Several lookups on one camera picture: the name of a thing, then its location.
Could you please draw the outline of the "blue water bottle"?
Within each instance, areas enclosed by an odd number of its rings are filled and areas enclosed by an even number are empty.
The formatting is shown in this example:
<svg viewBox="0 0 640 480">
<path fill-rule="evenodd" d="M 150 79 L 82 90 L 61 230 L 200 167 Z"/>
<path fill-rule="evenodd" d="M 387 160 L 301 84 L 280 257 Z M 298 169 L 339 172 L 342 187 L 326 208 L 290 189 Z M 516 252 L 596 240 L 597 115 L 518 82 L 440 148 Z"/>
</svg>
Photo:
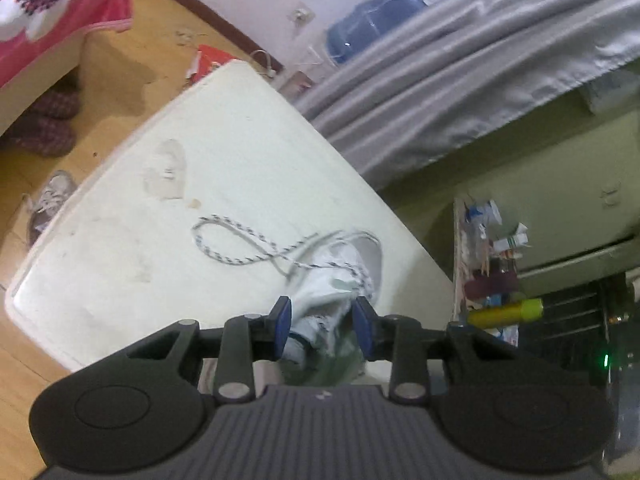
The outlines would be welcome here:
<svg viewBox="0 0 640 480">
<path fill-rule="evenodd" d="M 326 32 L 326 52 L 341 65 L 427 7 L 426 0 L 366 0 Z"/>
</svg>

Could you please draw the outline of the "grey curtain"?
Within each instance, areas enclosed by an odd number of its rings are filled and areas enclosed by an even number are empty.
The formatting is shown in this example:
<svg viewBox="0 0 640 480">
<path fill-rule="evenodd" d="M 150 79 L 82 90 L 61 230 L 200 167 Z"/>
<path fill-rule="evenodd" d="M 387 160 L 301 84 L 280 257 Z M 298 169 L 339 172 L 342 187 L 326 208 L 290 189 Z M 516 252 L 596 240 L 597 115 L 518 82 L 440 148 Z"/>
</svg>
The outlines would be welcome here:
<svg viewBox="0 0 640 480">
<path fill-rule="evenodd" d="M 639 0 L 440 0 L 297 109 L 384 188 L 639 56 Z"/>
</svg>

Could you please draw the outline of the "white water dispenser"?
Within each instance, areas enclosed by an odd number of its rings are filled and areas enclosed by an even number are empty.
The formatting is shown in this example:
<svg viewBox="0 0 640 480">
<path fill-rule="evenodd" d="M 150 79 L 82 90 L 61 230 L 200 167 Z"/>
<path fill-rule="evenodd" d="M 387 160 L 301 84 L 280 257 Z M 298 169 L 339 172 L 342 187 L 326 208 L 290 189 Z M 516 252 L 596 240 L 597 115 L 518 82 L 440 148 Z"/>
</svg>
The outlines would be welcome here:
<svg viewBox="0 0 640 480">
<path fill-rule="evenodd" d="M 338 70 L 338 65 L 320 46 L 308 46 L 299 51 L 293 61 L 284 66 L 273 81 L 273 88 L 293 103 L 312 87 Z"/>
</svg>

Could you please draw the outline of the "red gift box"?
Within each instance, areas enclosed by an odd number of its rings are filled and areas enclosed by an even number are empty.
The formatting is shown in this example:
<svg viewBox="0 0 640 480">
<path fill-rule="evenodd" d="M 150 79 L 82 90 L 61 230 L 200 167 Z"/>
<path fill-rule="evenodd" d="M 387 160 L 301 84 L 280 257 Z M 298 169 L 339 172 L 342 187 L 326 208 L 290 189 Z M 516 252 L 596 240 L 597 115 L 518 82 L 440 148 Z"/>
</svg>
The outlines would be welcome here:
<svg viewBox="0 0 640 480">
<path fill-rule="evenodd" d="M 235 60 L 231 53 L 220 50 L 207 44 L 199 44 L 193 61 L 186 71 L 186 81 L 196 84 L 217 68 Z"/>
</svg>

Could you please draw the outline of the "white wall socket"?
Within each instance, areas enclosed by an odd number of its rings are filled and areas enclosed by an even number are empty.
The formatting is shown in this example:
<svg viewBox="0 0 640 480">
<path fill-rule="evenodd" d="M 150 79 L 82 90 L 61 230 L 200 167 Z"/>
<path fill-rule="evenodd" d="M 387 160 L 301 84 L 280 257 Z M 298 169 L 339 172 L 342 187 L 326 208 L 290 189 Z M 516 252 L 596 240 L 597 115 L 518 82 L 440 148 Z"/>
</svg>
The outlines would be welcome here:
<svg viewBox="0 0 640 480">
<path fill-rule="evenodd" d="M 290 14 L 288 19 L 294 24 L 295 27 L 304 27 L 310 23 L 316 14 L 306 4 L 299 3 Z"/>
</svg>

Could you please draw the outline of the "dark red bottle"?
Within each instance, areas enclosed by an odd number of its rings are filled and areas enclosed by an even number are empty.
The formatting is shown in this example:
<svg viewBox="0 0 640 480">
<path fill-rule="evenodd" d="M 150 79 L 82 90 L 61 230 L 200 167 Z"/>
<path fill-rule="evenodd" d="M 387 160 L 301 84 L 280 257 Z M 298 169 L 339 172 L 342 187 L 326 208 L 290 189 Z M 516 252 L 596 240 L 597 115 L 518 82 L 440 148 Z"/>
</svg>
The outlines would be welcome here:
<svg viewBox="0 0 640 480">
<path fill-rule="evenodd" d="M 518 276 L 513 272 L 479 275 L 463 285 L 465 297 L 481 300 L 494 295 L 505 295 L 520 289 Z"/>
</svg>

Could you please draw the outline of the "white sneaker on floor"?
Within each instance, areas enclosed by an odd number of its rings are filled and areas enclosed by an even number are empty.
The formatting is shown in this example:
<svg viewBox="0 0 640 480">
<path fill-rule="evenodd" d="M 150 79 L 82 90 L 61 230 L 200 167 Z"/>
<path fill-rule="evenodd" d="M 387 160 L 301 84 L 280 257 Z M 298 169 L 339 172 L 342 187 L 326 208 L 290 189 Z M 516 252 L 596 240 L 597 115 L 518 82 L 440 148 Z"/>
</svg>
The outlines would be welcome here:
<svg viewBox="0 0 640 480">
<path fill-rule="evenodd" d="M 65 170 L 56 170 L 43 185 L 35 200 L 28 194 L 22 195 L 29 214 L 26 231 L 30 247 L 35 245 L 40 235 L 76 190 L 77 184 L 72 175 Z"/>
</svg>

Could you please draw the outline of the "white green tube box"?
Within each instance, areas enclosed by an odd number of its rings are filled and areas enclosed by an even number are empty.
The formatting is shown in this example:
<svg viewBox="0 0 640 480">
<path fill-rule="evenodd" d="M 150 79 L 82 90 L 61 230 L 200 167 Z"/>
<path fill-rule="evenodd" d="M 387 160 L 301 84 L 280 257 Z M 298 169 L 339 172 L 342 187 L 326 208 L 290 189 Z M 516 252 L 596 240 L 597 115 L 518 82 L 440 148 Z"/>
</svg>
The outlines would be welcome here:
<svg viewBox="0 0 640 480">
<path fill-rule="evenodd" d="M 502 254 L 503 252 L 510 252 L 516 248 L 527 247 L 529 243 L 528 227 L 523 223 L 519 223 L 515 231 L 500 240 L 495 240 L 492 243 L 492 250 L 496 254 Z"/>
</svg>

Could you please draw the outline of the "cluttered side table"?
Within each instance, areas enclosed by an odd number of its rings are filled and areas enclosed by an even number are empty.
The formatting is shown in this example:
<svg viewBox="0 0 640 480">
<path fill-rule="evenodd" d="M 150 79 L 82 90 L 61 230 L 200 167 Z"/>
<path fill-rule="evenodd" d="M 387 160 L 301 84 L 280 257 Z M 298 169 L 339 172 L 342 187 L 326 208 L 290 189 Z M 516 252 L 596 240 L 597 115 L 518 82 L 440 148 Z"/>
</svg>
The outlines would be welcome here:
<svg viewBox="0 0 640 480">
<path fill-rule="evenodd" d="M 505 295 L 494 295 L 481 300 L 465 297 L 463 285 L 479 275 L 513 272 L 518 276 L 518 263 L 524 258 L 527 247 L 496 254 L 492 243 L 511 235 L 512 230 L 504 230 L 502 213 L 494 200 L 469 202 L 458 198 L 454 201 L 454 322 L 468 324 L 466 316 L 472 310 L 500 307 L 529 298 L 520 289 Z M 489 335 L 516 347 L 520 342 L 520 327 L 528 324 L 490 328 L 484 330 Z"/>
</svg>

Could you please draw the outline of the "white black speckled shoelace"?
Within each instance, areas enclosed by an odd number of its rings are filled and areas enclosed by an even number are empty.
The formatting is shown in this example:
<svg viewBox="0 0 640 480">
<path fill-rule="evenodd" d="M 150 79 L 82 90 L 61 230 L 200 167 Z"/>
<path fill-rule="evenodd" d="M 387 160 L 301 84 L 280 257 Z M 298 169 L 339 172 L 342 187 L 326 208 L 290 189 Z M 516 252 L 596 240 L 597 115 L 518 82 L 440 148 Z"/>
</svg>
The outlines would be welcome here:
<svg viewBox="0 0 640 480">
<path fill-rule="evenodd" d="M 239 235 L 252 243 L 257 252 L 230 256 L 215 248 L 208 236 L 214 226 Z M 375 304 L 380 296 L 382 245 L 367 231 L 312 233 L 297 242 L 279 245 L 246 224 L 212 214 L 198 219 L 191 234 L 200 252 L 227 266 L 286 262 L 286 296 L 292 302 L 295 333 L 333 332 L 349 314 L 352 300 L 364 297 Z"/>
</svg>

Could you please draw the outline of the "white mint sneaker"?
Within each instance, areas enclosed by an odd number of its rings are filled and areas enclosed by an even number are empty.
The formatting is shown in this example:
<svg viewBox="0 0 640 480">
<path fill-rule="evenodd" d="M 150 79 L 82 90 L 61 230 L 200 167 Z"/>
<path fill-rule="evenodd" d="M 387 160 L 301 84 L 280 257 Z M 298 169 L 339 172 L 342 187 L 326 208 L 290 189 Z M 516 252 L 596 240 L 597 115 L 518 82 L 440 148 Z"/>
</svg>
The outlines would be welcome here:
<svg viewBox="0 0 640 480">
<path fill-rule="evenodd" d="M 383 274 L 380 241 L 366 231 L 336 231 L 306 248 L 288 274 L 292 323 L 279 361 L 290 386 L 334 387 L 363 374 L 352 302 L 376 304 Z"/>
</svg>

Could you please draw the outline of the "dark red slippers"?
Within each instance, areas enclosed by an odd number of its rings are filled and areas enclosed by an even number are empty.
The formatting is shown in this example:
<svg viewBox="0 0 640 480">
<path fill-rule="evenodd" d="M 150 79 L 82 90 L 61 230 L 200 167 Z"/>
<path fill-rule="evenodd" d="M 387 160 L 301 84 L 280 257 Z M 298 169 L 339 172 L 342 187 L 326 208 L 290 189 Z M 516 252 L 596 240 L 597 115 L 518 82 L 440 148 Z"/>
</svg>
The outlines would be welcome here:
<svg viewBox="0 0 640 480">
<path fill-rule="evenodd" d="M 48 90 L 9 126 L 2 142 L 45 158 L 65 156 L 77 142 L 70 121 L 79 112 L 78 90 Z"/>
</svg>

